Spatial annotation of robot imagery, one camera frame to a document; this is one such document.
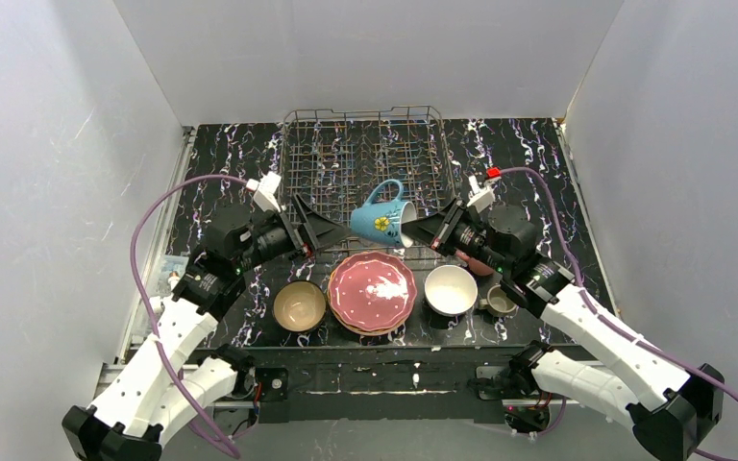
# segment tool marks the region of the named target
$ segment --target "blue mug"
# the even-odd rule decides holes
[[[381,191],[387,185],[397,185],[397,196],[390,202],[378,202]],[[403,223],[417,219],[417,208],[403,198],[403,183],[397,180],[381,182],[369,194],[360,208],[352,212],[349,223],[352,232],[375,243],[408,248],[414,240],[403,235]]]

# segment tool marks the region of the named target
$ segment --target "marble surface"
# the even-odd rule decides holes
[[[490,166],[506,168],[528,166],[540,172],[548,182],[559,211],[563,233],[577,256],[587,288],[607,308],[607,297],[601,268],[592,247],[589,230],[584,224],[578,197],[571,183],[555,126],[549,119],[472,119],[444,121],[449,151],[447,165],[438,165],[456,185],[457,194],[467,199],[470,186],[465,178],[481,174]],[[406,140],[403,131],[390,134]],[[282,127],[278,124],[203,125],[198,128],[196,142],[186,173],[187,178],[211,173],[224,173],[240,178],[258,178],[269,170],[279,171],[282,155]],[[356,175],[369,172],[356,168]],[[348,219],[353,203],[362,203],[368,191],[357,187],[361,177],[338,178],[332,172],[334,194],[341,196],[330,204],[320,204],[331,219]],[[537,184],[525,174],[503,178],[496,185],[498,201],[523,206],[532,223],[542,230],[538,244],[541,252],[554,258],[564,258],[552,229],[549,207]],[[421,214],[438,209],[446,200],[447,189],[440,191],[414,190],[411,199],[421,199]],[[188,187],[182,194],[168,244],[171,255],[186,255],[202,238],[214,208],[229,202],[250,203],[244,189],[225,182],[207,182]],[[398,252],[414,271],[418,280],[418,300],[414,312],[396,331],[382,337],[358,336],[343,326],[328,312],[324,323],[308,334],[290,333],[279,327],[272,316],[275,294],[289,281],[307,279],[326,290],[332,269],[347,255],[355,252],[330,251],[315,260],[288,262],[276,259],[263,264],[248,275],[248,289],[234,304],[206,346],[234,344],[249,347],[308,347],[308,346],[494,346],[525,344],[533,339],[551,343],[569,342],[563,333],[549,328],[521,309],[502,318],[494,318],[482,310],[456,318],[446,318],[424,305],[422,287],[425,276],[434,267],[446,262],[461,264],[458,259],[444,259],[429,249],[409,248]],[[478,279],[480,293],[496,281],[492,276]]]

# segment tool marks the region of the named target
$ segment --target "stack of plates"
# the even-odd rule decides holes
[[[396,256],[367,252],[344,259],[330,277],[330,306],[346,329],[381,336],[402,325],[414,308],[414,274]]]

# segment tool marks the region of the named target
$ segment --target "dish rack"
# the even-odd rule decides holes
[[[431,106],[297,109],[284,118],[282,130],[283,202],[299,193],[316,212],[335,222],[349,226],[352,210],[388,179],[403,183],[404,200],[416,205],[421,218],[446,206],[455,195],[442,117]],[[395,195],[396,187],[390,186],[381,199]],[[298,224],[294,210],[290,220]],[[368,250],[393,251],[350,237],[324,253],[343,257]],[[406,259],[434,259],[433,252],[423,255],[421,250],[425,249],[406,249]]]

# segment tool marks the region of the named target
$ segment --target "cup handle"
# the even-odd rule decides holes
[[[369,198],[366,199],[366,202],[363,205],[364,206],[372,205],[375,202],[375,200],[378,198],[378,196],[381,194],[381,191],[383,190],[383,188],[386,187],[388,184],[397,185],[397,196],[392,200],[402,199],[403,198],[403,183],[397,180],[386,180],[378,184],[377,187],[375,187],[375,190],[373,190],[372,193],[369,194]]]

